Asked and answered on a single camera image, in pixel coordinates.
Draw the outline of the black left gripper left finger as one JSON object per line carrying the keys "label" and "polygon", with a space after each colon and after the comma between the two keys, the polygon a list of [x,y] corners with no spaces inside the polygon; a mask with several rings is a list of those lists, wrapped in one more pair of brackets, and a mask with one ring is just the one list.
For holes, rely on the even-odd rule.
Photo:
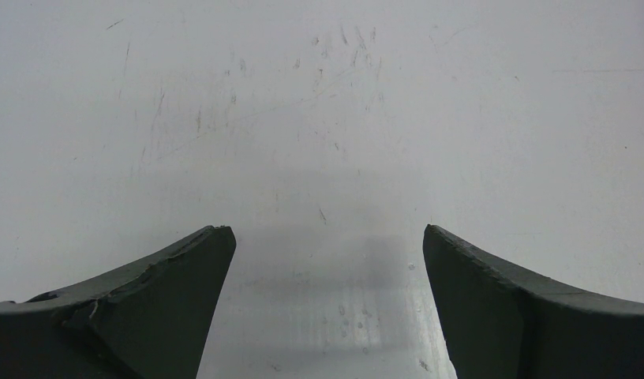
{"label": "black left gripper left finger", "polygon": [[236,249],[204,227],[26,302],[0,302],[0,378],[194,378]]}

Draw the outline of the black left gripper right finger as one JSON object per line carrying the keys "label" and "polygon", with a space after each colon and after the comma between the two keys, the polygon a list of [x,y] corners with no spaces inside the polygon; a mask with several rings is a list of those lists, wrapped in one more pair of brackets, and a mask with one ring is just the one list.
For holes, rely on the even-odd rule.
{"label": "black left gripper right finger", "polygon": [[460,378],[644,378],[644,303],[553,280],[436,225],[423,256]]}

